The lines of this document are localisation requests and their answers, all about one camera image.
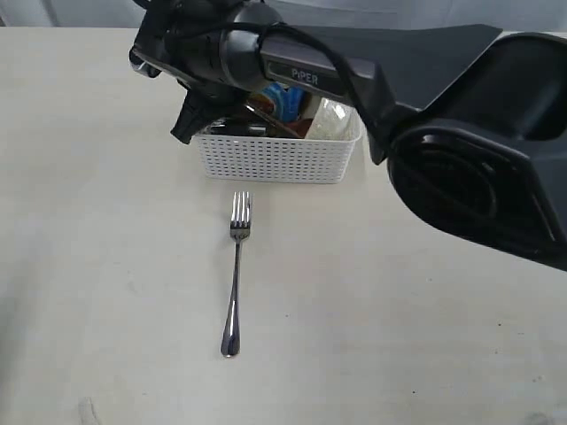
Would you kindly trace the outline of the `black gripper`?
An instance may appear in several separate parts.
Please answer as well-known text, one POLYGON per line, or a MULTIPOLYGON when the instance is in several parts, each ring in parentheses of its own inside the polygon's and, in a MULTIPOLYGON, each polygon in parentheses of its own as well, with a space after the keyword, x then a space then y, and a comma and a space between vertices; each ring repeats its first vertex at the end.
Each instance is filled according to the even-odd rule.
POLYGON ((182 108, 171 129, 171 135, 183 144, 216 120, 230 112, 230 87, 223 84, 205 84, 191 87, 181 83, 186 90, 182 108))

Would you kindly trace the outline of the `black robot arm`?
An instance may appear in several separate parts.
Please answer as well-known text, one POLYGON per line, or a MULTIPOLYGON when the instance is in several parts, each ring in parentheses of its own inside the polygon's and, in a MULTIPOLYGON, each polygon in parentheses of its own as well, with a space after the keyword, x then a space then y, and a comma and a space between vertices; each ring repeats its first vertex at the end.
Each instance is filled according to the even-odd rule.
POLYGON ((129 53, 186 89, 187 143, 278 82, 352 106, 406 207, 450 235, 566 267, 566 41, 468 25, 295 27, 263 1, 143 1, 129 53))

